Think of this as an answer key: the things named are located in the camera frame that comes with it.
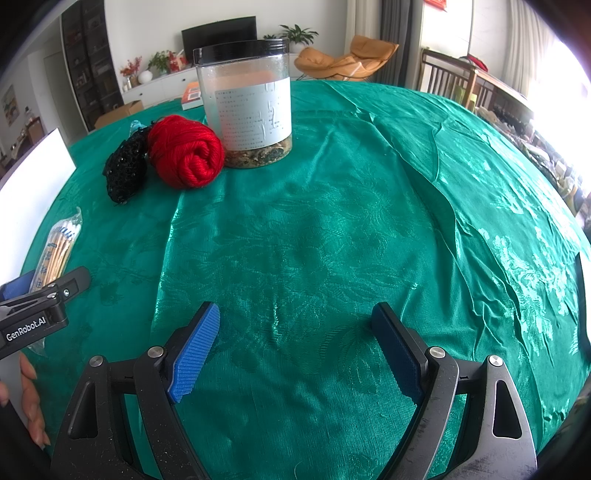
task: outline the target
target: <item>plastic jar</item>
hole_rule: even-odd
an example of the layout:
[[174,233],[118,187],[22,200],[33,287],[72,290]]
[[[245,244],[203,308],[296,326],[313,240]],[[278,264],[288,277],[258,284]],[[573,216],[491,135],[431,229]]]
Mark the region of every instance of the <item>plastic jar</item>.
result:
[[254,168],[291,151],[287,39],[246,40],[195,50],[207,124],[225,164]]

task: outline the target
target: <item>cotton swab package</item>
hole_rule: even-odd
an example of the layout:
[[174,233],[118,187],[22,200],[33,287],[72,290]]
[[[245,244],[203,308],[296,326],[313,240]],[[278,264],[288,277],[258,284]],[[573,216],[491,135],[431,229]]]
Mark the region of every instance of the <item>cotton swab package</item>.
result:
[[[76,207],[76,210],[74,216],[60,220],[51,228],[29,292],[41,290],[64,273],[72,248],[82,229],[82,212],[79,207]],[[45,355],[44,346],[45,339],[41,339],[29,348],[39,355]]]

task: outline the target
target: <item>green satin cloth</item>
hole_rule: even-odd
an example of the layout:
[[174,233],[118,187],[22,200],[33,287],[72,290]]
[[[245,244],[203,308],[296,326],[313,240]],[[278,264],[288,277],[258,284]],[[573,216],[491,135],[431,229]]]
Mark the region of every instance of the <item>green satin cloth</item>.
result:
[[[415,409],[368,325],[388,301],[429,345],[503,357],[541,449],[589,372],[574,258],[591,252],[563,201],[489,125],[441,97],[323,81],[292,82],[292,97],[292,152],[224,169],[200,190],[173,190],[150,168],[126,205],[109,200],[101,172],[130,118],[72,146],[78,168],[24,268],[80,206],[69,268],[87,266],[92,286],[68,305],[48,357],[34,358],[52,439],[92,355],[161,345],[210,300],[220,333],[177,408],[212,478],[376,478]],[[134,119],[171,113],[204,118],[174,101]],[[457,399],[432,473],[449,459]]]

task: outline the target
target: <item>orange chair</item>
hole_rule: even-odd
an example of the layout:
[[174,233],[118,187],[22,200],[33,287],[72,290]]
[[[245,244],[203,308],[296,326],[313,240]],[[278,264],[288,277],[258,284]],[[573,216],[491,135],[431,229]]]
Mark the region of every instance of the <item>orange chair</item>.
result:
[[333,58],[312,47],[306,47],[296,58],[295,67],[304,76],[315,79],[349,80],[361,82],[377,72],[394,55],[398,45],[382,40],[355,35],[351,52]]

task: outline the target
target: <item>black jar lid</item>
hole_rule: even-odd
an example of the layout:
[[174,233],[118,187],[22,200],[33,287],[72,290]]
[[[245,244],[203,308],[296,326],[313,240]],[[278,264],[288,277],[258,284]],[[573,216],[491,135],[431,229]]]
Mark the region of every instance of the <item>black jar lid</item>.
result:
[[193,55],[197,65],[203,66],[208,63],[270,57],[288,52],[289,41],[286,38],[272,38],[270,40],[233,41],[195,48]]

